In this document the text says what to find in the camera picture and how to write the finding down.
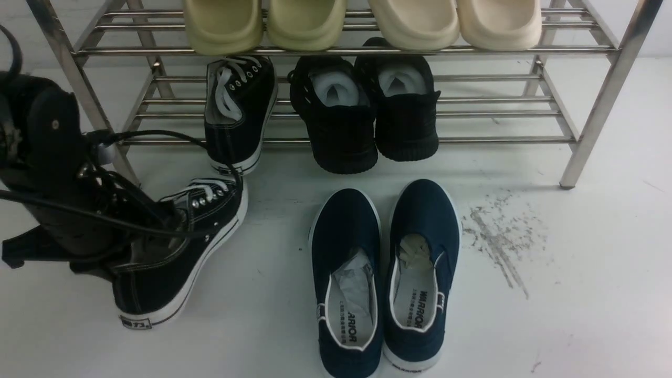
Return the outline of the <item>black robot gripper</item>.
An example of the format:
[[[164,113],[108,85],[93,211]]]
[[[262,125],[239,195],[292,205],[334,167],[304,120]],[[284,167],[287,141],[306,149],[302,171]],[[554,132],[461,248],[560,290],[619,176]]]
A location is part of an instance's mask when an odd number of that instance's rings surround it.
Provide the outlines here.
[[[2,199],[38,225],[2,242],[2,261],[69,263],[75,275],[114,281],[111,265],[130,242],[158,235],[158,209],[136,186],[103,168],[107,131],[84,134],[74,94],[50,79],[2,72]]]

